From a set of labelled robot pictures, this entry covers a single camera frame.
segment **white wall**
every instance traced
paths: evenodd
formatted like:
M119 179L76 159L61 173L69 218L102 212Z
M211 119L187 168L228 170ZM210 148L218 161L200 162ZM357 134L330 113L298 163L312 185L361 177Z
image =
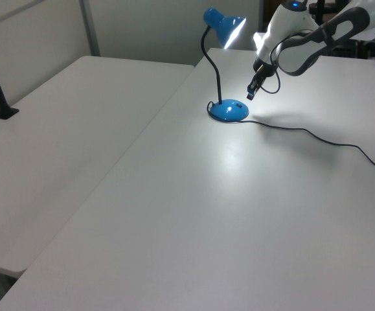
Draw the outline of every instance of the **white wall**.
M260 0L88 0L101 56L196 65L203 57L203 13L247 17L233 49L253 50ZM206 48L220 47L214 31Z
M3 20L0 83L7 102L16 103L83 55L90 52L79 0L46 0Z

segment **lamp light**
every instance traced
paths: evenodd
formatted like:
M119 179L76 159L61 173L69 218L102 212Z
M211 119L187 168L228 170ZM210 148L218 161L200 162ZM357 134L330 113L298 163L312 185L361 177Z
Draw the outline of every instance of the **lamp light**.
M218 85L219 101L216 104L213 104L210 108L210 116L221 122L237 122L243 120L249 114L249 108L244 103L235 99L222 100L219 70L205 50L205 38L210 29L214 29L217 33L220 44L224 49L227 49L239 35L239 32L245 25L246 18L234 16L225 17L215 8L210 8L205 12L203 19L207 24L207 28L201 38L201 50L216 72L216 81Z

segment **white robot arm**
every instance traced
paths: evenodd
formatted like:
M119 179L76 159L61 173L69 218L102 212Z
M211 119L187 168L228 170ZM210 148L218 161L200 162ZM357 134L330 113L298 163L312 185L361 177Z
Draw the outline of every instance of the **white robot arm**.
M249 84L252 100L277 67L291 76L303 74L318 57L351 37L375 28L375 0L353 0L336 17L318 26L308 13L307 0L288 0L272 17L253 64Z

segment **blue lamp shade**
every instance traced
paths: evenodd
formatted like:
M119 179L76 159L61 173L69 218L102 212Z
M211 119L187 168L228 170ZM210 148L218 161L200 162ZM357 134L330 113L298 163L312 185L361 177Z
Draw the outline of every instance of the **blue lamp shade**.
M246 22L244 17L225 17L215 8L208 9L203 19L208 26L216 31L219 42L224 49L227 49L236 39Z

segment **table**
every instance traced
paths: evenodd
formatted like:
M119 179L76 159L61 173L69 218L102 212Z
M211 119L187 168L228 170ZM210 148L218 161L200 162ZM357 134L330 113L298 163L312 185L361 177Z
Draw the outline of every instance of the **table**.
M255 54L210 56L224 97L247 102ZM323 57L280 76L248 119L375 160L372 61ZM302 132L214 122L216 98L202 60L0 311L375 310L375 167Z
M80 58L0 120L0 272L19 277L192 66Z

